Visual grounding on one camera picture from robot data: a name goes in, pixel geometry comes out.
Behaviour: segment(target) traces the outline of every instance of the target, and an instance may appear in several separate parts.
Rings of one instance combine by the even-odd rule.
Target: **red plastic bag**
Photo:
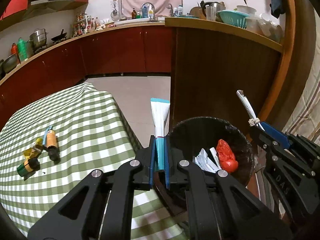
[[[238,168],[238,162],[228,143],[222,139],[218,141],[216,151],[219,156],[220,166],[225,171],[232,173]]]

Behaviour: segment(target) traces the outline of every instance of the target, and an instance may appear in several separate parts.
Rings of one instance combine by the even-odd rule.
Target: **red thermos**
[[[11,55],[12,54],[17,54],[17,58],[18,58],[17,64],[20,64],[20,59],[19,59],[19,54],[18,54],[18,46],[15,43],[13,43],[12,47],[11,47]]]

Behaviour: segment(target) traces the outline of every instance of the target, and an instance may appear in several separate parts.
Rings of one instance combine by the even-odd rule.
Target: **white and teal tube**
[[[155,137],[158,155],[158,170],[164,170],[164,127],[169,114],[170,101],[159,98],[151,98],[150,101],[153,123],[156,130]]]

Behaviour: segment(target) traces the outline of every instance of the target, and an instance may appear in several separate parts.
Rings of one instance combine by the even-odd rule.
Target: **range hood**
[[[28,8],[22,20],[46,13],[58,12],[71,9],[71,4],[76,0],[32,0],[28,3]]]

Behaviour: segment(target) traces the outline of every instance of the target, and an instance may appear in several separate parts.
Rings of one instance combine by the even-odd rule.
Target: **kettle handle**
[[[202,13],[203,13],[203,15],[204,15],[205,17],[207,17],[207,14],[205,13],[205,7],[206,7],[207,5],[212,4],[212,3],[219,3],[219,2],[204,2],[203,0],[200,2],[200,6],[201,6],[201,8],[202,8]]]

